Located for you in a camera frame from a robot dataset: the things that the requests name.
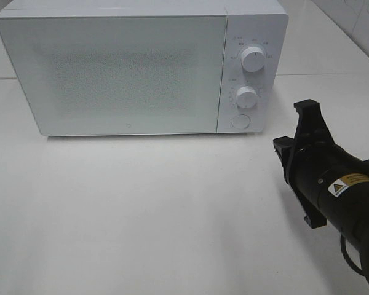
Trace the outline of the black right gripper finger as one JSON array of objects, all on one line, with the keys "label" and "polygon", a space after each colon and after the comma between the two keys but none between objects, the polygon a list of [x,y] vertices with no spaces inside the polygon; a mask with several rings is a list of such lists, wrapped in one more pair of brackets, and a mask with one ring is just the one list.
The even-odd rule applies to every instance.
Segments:
[{"label": "black right gripper finger", "polygon": [[275,152],[277,153],[280,162],[282,164],[284,172],[286,172],[288,163],[290,162],[290,156],[292,153],[292,147],[294,145],[294,139],[282,136],[279,138],[273,139],[273,146],[275,149]]},{"label": "black right gripper finger", "polygon": [[335,143],[323,119],[319,102],[308,99],[296,102],[293,106],[299,115],[294,137],[295,151],[317,143]]}]

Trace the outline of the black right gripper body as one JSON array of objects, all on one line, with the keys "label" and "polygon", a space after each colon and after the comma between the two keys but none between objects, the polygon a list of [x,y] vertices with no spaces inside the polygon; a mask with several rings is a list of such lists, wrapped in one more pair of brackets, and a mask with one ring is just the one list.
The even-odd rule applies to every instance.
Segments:
[{"label": "black right gripper body", "polygon": [[284,176],[310,228],[330,222],[337,229],[356,229],[369,223],[369,160],[337,145],[292,147]]}]

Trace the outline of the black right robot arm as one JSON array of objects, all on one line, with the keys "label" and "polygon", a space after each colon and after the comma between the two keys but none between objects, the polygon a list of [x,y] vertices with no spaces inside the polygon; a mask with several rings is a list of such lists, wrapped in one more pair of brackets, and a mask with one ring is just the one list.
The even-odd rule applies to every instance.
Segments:
[{"label": "black right robot arm", "polygon": [[332,225],[340,233],[346,263],[369,284],[369,159],[338,146],[314,100],[294,103],[298,125],[293,138],[273,140],[285,182],[312,229]]}]

